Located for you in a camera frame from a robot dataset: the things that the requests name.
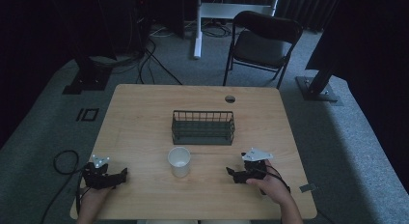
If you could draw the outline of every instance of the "black chair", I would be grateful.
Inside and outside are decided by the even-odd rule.
[[[244,29],[235,39],[236,26]],[[278,18],[266,14],[244,11],[232,22],[232,42],[226,63],[225,78],[233,64],[275,72],[273,79],[281,71],[277,89],[280,88],[292,49],[300,40],[302,26],[291,19]]]

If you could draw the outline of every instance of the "tripod base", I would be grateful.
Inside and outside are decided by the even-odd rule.
[[[343,105],[340,97],[334,95],[334,92],[329,84],[327,84],[319,94],[312,94],[309,91],[310,84],[314,80],[313,77],[297,76],[295,77],[298,87],[303,95],[304,100],[329,101],[332,105]]]
[[[103,91],[112,69],[98,70],[93,79],[84,80],[81,70],[75,75],[71,85],[66,86],[63,95],[80,95],[82,91]]]

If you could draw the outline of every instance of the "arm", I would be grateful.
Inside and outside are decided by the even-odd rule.
[[[265,164],[267,165],[267,171],[269,173],[278,175],[275,170],[268,167],[271,166],[270,161],[265,160]],[[246,181],[246,183],[257,186],[259,189],[264,191],[265,194],[267,194],[267,196],[273,200],[273,202],[280,205],[282,221],[284,224],[303,223],[303,219],[301,218],[297,204],[284,184],[278,179],[267,175],[263,180],[249,179]]]
[[[90,188],[81,198],[81,210],[79,211],[77,224],[92,224],[101,210],[106,197],[112,187],[94,189]]]

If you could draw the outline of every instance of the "wooden table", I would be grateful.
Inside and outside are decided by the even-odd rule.
[[[234,96],[227,103],[226,96]],[[167,155],[174,147],[174,110],[232,111],[231,146],[187,145],[191,171],[172,175]],[[109,174],[127,167],[127,182],[113,190],[100,219],[279,219],[279,206],[248,184],[234,183],[226,167],[244,170],[240,153],[251,147],[270,161],[291,187],[303,218],[316,216],[286,111],[278,90],[250,87],[119,85],[93,154],[110,157]],[[75,208],[71,216],[76,217]]]

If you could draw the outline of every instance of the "human hand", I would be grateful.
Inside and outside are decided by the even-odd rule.
[[[101,210],[106,197],[112,187],[94,189],[90,188],[81,198],[81,209],[79,211],[77,224],[91,224]]]
[[[280,174],[272,168],[271,163],[268,159],[265,159],[264,162],[267,166],[268,173],[280,177]],[[274,178],[271,175],[267,174],[263,180],[249,179],[246,181],[246,183],[257,186],[268,197],[270,197],[273,202],[279,205],[283,205],[292,200],[292,197],[288,192],[286,186],[279,179]]]

